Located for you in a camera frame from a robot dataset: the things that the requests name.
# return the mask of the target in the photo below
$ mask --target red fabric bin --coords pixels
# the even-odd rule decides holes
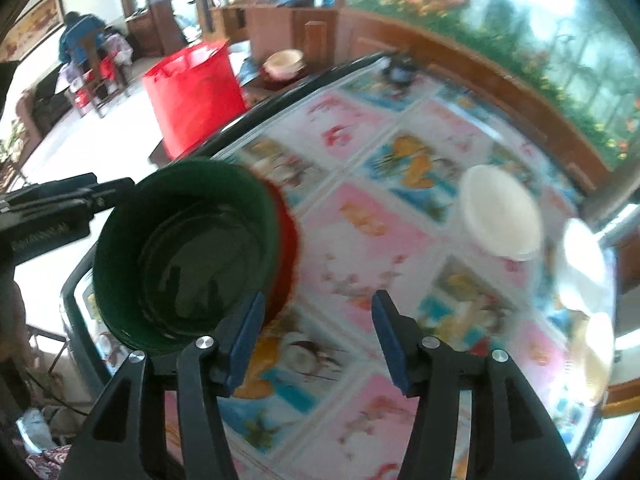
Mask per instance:
[[[171,158],[196,148],[246,111],[225,41],[164,58],[142,78]]]

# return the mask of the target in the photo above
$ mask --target sofa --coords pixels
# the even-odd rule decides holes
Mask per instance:
[[[60,67],[61,64],[47,71],[30,88],[24,90],[15,106],[15,113],[26,129],[18,166],[25,163],[53,126],[72,108],[64,92],[55,93]]]

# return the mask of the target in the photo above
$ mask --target white bowl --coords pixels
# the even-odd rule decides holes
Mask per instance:
[[[469,168],[460,180],[460,204],[468,232],[489,253],[522,262],[540,252],[540,209],[509,173],[493,166]]]
[[[569,348],[567,384],[585,406],[595,406],[602,400],[613,356],[613,326],[607,314],[599,312],[577,324]]]
[[[274,79],[287,81],[293,79],[304,68],[305,63],[300,50],[288,48],[270,56],[263,66]]]
[[[571,218],[556,251],[556,291],[562,306],[590,316],[609,301],[610,283],[598,239],[587,224]]]

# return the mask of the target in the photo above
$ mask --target silver screw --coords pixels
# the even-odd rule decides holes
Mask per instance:
[[[145,357],[145,353],[142,350],[136,350],[129,354],[129,361],[132,363],[139,363],[140,361],[144,361]]]
[[[211,348],[213,346],[213,343],[215,343],[215,340],[210,335],[204,335],[198,338],[198,340],[196,341],[196,346],[200,350],[205,350],[207,348]]]
[[[498,361],[499,363],[503,363],[509,360],[509,354],[507,354],[507,352],[505,352],[504,350],[494,350],[493,352],[491,352],[491,357],[493,357],[494,360]]]
[[[440,340],[437,337],[433,337],[430,335],[423,338],[422,346],[424,346],[425,348],[431,348],[431,349],[437,348],[438,346],[440,346]]]

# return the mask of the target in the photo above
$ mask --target cable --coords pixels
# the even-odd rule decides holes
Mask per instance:
[[[40,387],[40,389],[45,393],[45,395],[46,395],[47,397],[51,397],[51,398],[52,398],[53,400],[55,400],[56,402],[59,402],[59,403],[60,403],[60,405],[64,406],[65,408],[70,409],[72,412],[76,412],[78,415],[82,415],[82,416],[89,416],[89,414],[88,414],[88,413],[81,412],[80,410],[77,410],[77,409],[76,409],[76,408],[74,408],[73,406],[71,406],[71,405],[67,404],[64,400],[61,400],[61,399],[57,398],[54,394],[52,394],[52,393],[51,393],[51,391],[50,391],[50,390],[48,390],[47,388],[45,388],[44,386],[42,386],[42,384],[40,384],[40,383],[38,382],[38,380],[37,380],[34,376],[32,376],[32,375],[31,375],[31,373],[30,373],[28,370],[25,370],[24,372],[28,375],[28,377],[29,377],[29,378],[30,378],[34,383],[36,383],[36,384]]]

